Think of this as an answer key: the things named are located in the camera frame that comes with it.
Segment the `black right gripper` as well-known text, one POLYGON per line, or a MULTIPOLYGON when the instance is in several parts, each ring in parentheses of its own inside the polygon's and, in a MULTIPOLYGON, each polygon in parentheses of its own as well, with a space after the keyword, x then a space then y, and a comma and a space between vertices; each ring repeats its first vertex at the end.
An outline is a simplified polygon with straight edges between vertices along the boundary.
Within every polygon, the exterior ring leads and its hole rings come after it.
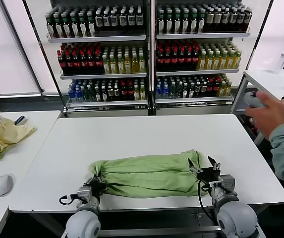
POLYGON ((204 183, 210 183, 219 180, 221 174, 221 164, 217 162, 214 158, 207 156, 211 167, 199 168, 188 158, 188 164, 190 172, 196 175, 198 180, 202 180, 204 183))

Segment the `person hand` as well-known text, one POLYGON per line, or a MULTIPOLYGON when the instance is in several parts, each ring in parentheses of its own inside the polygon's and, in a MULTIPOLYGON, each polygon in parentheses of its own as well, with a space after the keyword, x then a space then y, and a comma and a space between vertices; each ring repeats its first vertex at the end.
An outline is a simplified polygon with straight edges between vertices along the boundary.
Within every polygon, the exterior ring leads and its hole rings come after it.
POLYGON ((263 104, 263 107, 248 107, 245 109, 245 114, 256 120, 256 126, 265 138, 269 139, 271 133, 284 124, 284 102, 261 91, 256 92, 256 98, 263 104))

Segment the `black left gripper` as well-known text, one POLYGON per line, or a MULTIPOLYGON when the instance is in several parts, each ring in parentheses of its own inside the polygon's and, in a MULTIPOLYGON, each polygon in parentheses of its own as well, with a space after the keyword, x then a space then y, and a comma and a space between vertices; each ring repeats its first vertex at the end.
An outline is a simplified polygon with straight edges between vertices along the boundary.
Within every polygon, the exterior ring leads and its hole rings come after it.
POLYGON ((92 194, 95 197, 100 197, 106 191, 107 188, 106 182, 101 176, 101 174, 98 174, 97 178, 95 178, 95 176, 92 176, 91 178, 87 179, 83 183, 83 186, 91 187, 92 194))

